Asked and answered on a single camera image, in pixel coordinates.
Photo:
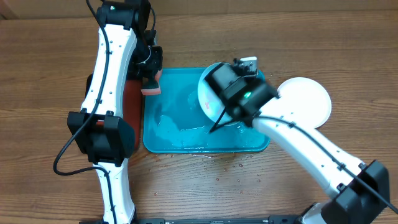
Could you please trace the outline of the white plate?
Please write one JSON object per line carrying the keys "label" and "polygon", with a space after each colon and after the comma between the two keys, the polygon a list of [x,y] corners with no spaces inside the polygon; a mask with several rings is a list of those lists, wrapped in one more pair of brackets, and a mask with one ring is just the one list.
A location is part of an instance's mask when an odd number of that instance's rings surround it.
{"label": "white plate", "polygon": [[319,128],[331,115],[332,103],[327,90],[315,80],[305,77],[290,78],[277,89],[288,101],[288,108],[301,123]]}

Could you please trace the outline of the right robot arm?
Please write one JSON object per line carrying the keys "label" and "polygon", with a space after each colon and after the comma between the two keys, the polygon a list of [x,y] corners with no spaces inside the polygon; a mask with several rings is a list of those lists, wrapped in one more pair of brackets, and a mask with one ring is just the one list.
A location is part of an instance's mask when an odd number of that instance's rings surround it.
{"label": "right robot arm", "polygon": [[326,202],[309,206],[295,223],[371,223],[392,207],[387,168],[363,162],[319,132],[331,114],[321,84],[295,77],[274,88],[257,74],[238,60],[208,67],[203,80],[231,123],[242,122],[276,142],[327,194]]}

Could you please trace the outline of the light blue plate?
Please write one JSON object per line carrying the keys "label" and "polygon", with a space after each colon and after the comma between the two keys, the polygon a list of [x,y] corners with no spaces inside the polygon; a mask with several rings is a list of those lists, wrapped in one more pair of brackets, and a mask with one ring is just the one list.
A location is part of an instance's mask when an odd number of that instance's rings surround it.
{"label": "light blue plate", "polygon": [[224,110],[224,105],[221,100],[215,95],[214,91],[208,86],[205,81],[205,77],[212,71],[218,64],[214,63],[206,68],[200,76],[198,81],[198,100],[201,109],[206,114],[206,116],[212,120],[212,122],[216,122],[220,117],[221,113]]}

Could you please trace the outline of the green and orange sponge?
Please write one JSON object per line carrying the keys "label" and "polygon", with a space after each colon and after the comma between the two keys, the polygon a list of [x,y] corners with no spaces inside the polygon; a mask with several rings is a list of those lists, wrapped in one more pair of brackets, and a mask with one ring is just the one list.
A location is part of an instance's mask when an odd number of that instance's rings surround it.
{"label": "green and orange sponge", "polygon": [[159,95],[161,94],[161,89],[160,89],[160,78],[162,76],[162,70],[159,70],[154,78],[149,78],[148,81],[146,81],[142,88],[141,88],[141,93],[145,96],[147,95]]}

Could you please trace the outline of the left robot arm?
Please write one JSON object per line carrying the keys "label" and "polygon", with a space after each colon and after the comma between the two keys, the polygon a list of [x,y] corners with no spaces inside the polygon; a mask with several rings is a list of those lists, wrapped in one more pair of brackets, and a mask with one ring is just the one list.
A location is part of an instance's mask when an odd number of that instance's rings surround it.
{"label": "left robot arm", "polygon": [[68,114],[72,136],[56,156],[53,170],[63,175],[58,162],[69,145],[77,143],[92,165],[69,174],[96,171],[104,203],[99,222],[133,223],[136,208],[129,190],[128,160],[136,137],[123,119],[124,89],[128,80],[146,78],[142,94],[160,93],[162,48],[155,28],[147,28],[155,11],[149,1],[103,1],[91,13],[99,25],[95,68],[80,111]]}

